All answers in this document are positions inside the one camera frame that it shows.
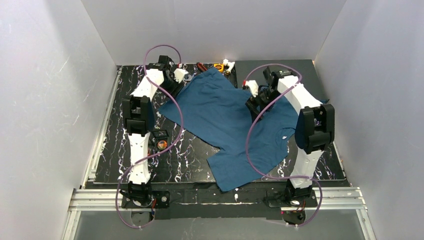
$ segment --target white object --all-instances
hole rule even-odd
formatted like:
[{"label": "white object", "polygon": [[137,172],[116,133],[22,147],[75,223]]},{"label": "white object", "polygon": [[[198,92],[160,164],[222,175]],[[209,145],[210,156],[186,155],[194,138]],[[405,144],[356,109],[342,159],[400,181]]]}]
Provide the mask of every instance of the white object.
[{"label": "white object", "polygon": [[236,64],[236,62],[234,62],[234,61],[228,61],[228,59],[224,59],[224,61],[222,61],[222,64],[224,64],[225,67],[228,67],[228,69],[225,70],[225,74],[226,75],[230,75],[231,70],[233,70],[234,65]]},{"label": "white object", "polygon": [[[286,76],[278,80],[277,91],[283,93],[285,90],[294,86],[298,82],[297,76]],[[297,115],[299,115],[301,109],[305,107],[319,107],[322,103],[315,99],[304,87],[303,84],[297,84],[291,91],[284,95],[290,104],[293,106]],[[296,163],[294,164],[293,172],[291,176],[308,176],[312,178],[314,176],[315,168],[317,167],[318,159],[320,159],[323,151],[317,150],[310,154],[307,154],[303,149],[297,147]],[[307,188],[312,184],[312,181],[304,178],[290,179],[294,188]]]},{"label": "white object", "polygon": [[[147,80],[146,76],[148,76],[152,82],[156,83],[157,85],[161,85],[164,82],[164,75],[162,71],[158,69],[148,69],[146,72],[147,74],[143,77],[140,84],[131,93],[131,95],[133,95],[134,97],[147,96],[150,98],[150,100],[152,100],[158,88],[152,85],[149,82],[149,80]],[[180,83],[183,80],[189,81],[186,79],[191,80],[191,76],[189,72],[187,72],[184,69],[177,68],[173,73],[175,75],[175,80],[178,83]],[[148,156],[149,136],[150,136],[150,132],[148,132],[144,136],[141,136],[141,134],[136,134],[136,133],[128,135],[129,144],[130,144],[130,152],[131,152],[131,165],[134,165],[137,161]],[[131,172],[129,173],[129,180],[133,182],[134,184],[147,183],[149,179],[150,179],[150,173],[149,173],[149,165],[147,160],[144,160],[140,162],[139,164],[135,165],[132,168]]]},{"label": "white object", "polygon": [[248,80],[244,83],[245,86],[249,87],[250,93],[253,97],[256,97],[258,95],[258,83],[255,80]]}]

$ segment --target black mat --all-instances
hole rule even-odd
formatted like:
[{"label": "black mat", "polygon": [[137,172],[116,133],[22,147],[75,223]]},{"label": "black mat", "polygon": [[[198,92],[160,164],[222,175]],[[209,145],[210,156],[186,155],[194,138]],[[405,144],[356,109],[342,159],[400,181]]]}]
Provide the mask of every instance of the black mat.
[{"label": "black mat", "polygon": [[[200,73],[193,64],[187,64],[184,68],[192,75],[198,75]],[[113,101],[112,112],[104,136],[103,149],[99,158],[94,183],[115,184],[118,182],[118,177],[130,165],[130,146],[123,129],[121,103],[123,96],[133,92],[143,79],[143,76],[144,73],[141,66],[124,66],[122,68],[115,99]],[[236,72],[233,72],[228,80],[237,87]],[[156,92],[153,98],[154,108],[159,108],[166,101],[168,101],[168,98],[163,93]],[[159,113],[156,118],[156,126],[161,129],[166,129],[172,139],[176,138],[180,130],[177,124],[166,119]],[[282,162],[269,173],[270,175],[276,177],[290,175],[297,155],[297,147],[293,137],[289,140],[288,149],[288,156],[282,159]],[[215,179],[209,168],[207,158],[218,151],[218,148],[210,146],[190,132],[184,130],[182,140],[176,144],[176,147],[172,148],[171,151],[166,154],[149,160],[152,182],[213,183]],[[325,150],[324,154],[319,159],[315,170],[315,178],[320,180],[345,179],[336,151],[332,145]],[[266,177],[257,180],[257,182],[272,181],[275,180]]]}]

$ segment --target white wall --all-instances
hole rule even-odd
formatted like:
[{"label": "white wall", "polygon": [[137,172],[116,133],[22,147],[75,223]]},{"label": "white wall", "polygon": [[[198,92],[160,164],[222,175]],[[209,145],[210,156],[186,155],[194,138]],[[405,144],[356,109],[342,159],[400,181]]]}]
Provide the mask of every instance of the white wall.
[{"label": "white wall", "polygon": [[348,0],[315,66],[378,239],[424,236],[424,2]]},{"label": "white wall", "polygon": [[[82,0],[117,65],[171,44],[186,63],[314,59],[346,0]],[[169,49],[153,53],[177,55]]]},{"label": "white wall", "polygon": [[0,239],[59,239],[116,75],[83,4],[0,3]]}]

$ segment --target blue fabric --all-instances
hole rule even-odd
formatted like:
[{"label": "blue fabric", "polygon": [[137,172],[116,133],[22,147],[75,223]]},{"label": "blue fabric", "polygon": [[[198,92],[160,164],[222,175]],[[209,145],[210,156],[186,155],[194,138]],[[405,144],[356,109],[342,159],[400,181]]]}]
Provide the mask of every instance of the blue fabric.
[{"label": "blue fabric", "polygon": [[[248,91],[234,88],[212,67],[194,77],[176,98],[184,117],[184,128],[220,148],[207,161],[224,192],[261,177],[246,158],[246,137],[252,125],[245,105],[249,97]],[[159,112],[181,124],[172,101],[159,108]],[[297,119],[294,108],[282,97],[256,124],[249,140],[249,155],[261,172],[268,173],[287,156],[287,141],[295,132]]]}]

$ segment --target gray wall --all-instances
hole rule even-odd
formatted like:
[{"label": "gray wall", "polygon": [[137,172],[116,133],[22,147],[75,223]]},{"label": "gray wall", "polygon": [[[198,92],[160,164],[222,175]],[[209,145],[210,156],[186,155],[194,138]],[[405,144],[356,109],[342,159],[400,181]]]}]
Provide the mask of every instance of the gray wall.
[{"label": "gray wall", "polygon": [[424,1],[348,0],[315,66],[378,239],[424,236]]},{"label": "gray wall", "polygon": [[[171,44],[186,63],[314,59],[346,0],[82,0],[117,65]],[[153,53],[150,61],[157,61]]]},{"label": "gray wall", "polygon": [[80,1],[0,6],[0,239],[59,239],[116,67]]}]

